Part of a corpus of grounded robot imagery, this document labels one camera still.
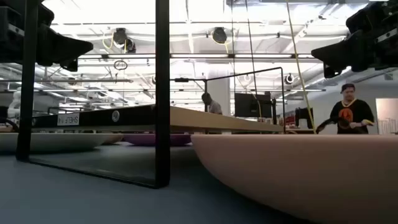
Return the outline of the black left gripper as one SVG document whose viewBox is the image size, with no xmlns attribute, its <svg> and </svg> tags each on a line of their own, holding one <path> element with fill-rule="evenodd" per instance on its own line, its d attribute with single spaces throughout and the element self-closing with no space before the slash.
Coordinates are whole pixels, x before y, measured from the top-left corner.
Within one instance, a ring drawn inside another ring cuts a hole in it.
<svg viewBox="0 0 398 224">
<path fill-rule="evenodd" d="M 69 72 L 78 71 L 78 58 L 93 50 L 88 41 L 66 37 L 50 28 L 54 13 L 38 1 L 37 63 L 59 64 Z M 1 63 L 22 63 L 25 34 L 25 1 L 1 0 Z"/>
</svg>

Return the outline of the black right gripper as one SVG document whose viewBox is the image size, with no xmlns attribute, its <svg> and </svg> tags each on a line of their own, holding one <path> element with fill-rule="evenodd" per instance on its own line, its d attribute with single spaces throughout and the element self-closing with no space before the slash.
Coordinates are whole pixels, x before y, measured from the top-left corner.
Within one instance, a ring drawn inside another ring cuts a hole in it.
<svg viewBox="0 0 398 224">
<path fill-rule="evenodd" d="M 313 49 L 323 62 L 324 78 L 334 78 L 351 67 L 355 72 L 397 66 L 397 1 L 373 1 L 346 20 L 350 35 Z"/>
</svg>

